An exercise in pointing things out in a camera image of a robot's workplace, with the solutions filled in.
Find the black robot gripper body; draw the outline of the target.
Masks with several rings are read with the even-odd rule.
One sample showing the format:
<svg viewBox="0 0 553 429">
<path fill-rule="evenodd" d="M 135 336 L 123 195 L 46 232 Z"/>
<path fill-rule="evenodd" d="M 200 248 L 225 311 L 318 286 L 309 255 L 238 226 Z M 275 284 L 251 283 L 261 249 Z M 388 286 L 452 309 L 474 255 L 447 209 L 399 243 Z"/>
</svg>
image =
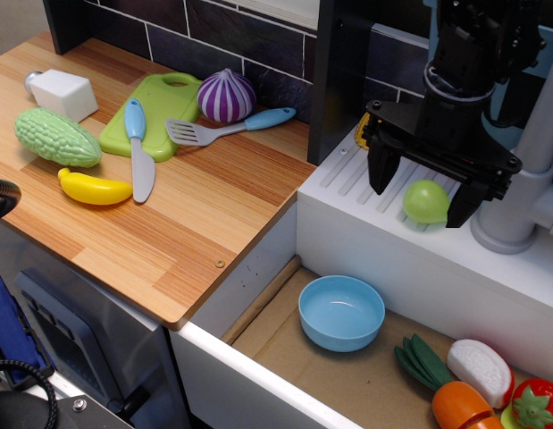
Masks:
<svg viewBox="0 0 553 429">
<path fill-rule="evenodd" d="M 479 105 L 460 105 L 427 96 L 420 102 L 373 100 L 364 128 L 405 157 L 457 181 L 489 186 L 485 199 L 502 199 L 522 161 L 498 143 L 482 124 Z"/>
</svg>

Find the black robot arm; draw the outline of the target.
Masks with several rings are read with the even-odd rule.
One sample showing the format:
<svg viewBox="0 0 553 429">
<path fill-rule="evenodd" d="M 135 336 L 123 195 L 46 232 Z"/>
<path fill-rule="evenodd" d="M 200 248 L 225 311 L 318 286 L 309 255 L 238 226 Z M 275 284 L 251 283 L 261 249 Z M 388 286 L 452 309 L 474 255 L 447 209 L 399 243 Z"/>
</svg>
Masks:
<svg viewBox="0 0 553 429">
<path fill-rule="evenodd" d="M 458 181 L 447 226 L 458 228 L 483 201 L 502 199 L 522 161 L 486 130 L 496 85 L 537 64 L 546 45 L 538 1 L 440 1 L 438 44 L 425 65 L 420 103 L 373 100 L 363 129 L 369 182 L 377 194 L 402 157 Z"/>
</svg>

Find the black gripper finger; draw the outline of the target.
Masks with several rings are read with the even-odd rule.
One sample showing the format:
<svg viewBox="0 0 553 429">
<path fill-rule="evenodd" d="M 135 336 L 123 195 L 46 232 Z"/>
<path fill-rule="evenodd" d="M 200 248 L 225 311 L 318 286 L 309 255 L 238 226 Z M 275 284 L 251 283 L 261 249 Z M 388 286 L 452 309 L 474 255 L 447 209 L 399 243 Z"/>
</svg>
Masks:
<svg viewBox="0 0 553 429">
<path fill-rule="evenodd" d="M 378 134 L 368 141 L 369 183 L 373 190 L 382 194 L 399 168 L 400 153 L 396 147 Z"/>
<path fill-rule="evenodd" d="M 451 200 L 447 212 L 447 228 L 460 228 L 487 197 L 489 186 L 473 181 L 462 183 Z"/>
</svg>

